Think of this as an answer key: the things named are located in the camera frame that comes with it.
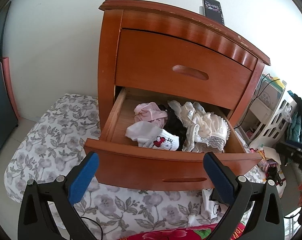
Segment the white wall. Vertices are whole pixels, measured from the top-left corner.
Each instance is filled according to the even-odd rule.
[[[22,117],[37,120],[64,93],[97,95],[104,0],[13,0],[4,55]],[[151,0],[199,12],[201,0]],[[266,73],[302,97],[302,15],[291,0],[218,0],[225,25],[265,54]]]

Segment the open drawer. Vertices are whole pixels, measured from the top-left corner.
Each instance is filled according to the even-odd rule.
[[[140,89],[122,88],[102,130],[100,140],[87,139],[86,153],[98,153],[100,164],[95,174],[101,183],[143,190],[180,191],[214,187],[203,169],[203,153],[166,151],[138,147],[125,137],[126,129],[134,123],[134,108],[140,103],[156,102],[167,105],[168,100],[184,104],[189,101],[167,94]],[[216,106],[199,102],[208,112],[223,117]],[[247,154],[230,126],[225,153],[216,154],[236,175],[243,175],[261,159],[259,154]]]

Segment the white lace bra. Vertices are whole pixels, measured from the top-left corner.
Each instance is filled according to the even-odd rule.
[[[168,105],[187,128],[186,145],[183,151],[191,152],[195,142],[199,142],[223,152],[230,134],[226,120],[216,114],[206,113],[198,102],[193,104],[186,102],[181,106],[179,102],[173,100],[168,102]]]

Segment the smartphone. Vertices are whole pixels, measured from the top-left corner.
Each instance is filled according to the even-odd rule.
[[[224,25],[221,5],[216,0],[202,0],[204,16]]]

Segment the pile of items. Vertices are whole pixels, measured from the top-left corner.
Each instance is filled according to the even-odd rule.
[[[285,186],[287,185],[285,176],[280,169],[281,160],[275,149],[270,147],[258,147],[256,150],[250,149],[250,152],[260,153],[262,160],[258,163],[258,167],[265,174],[264,181],[273,180],[278,189],[279,197],[282,197]]]
[[[125,136],[140,147],[184,152],[224,152],[230,129],[227,122],[207,113],[198,103],[175,100],[168,107],[155,102],[139,104],[134,109],[135,123]]]

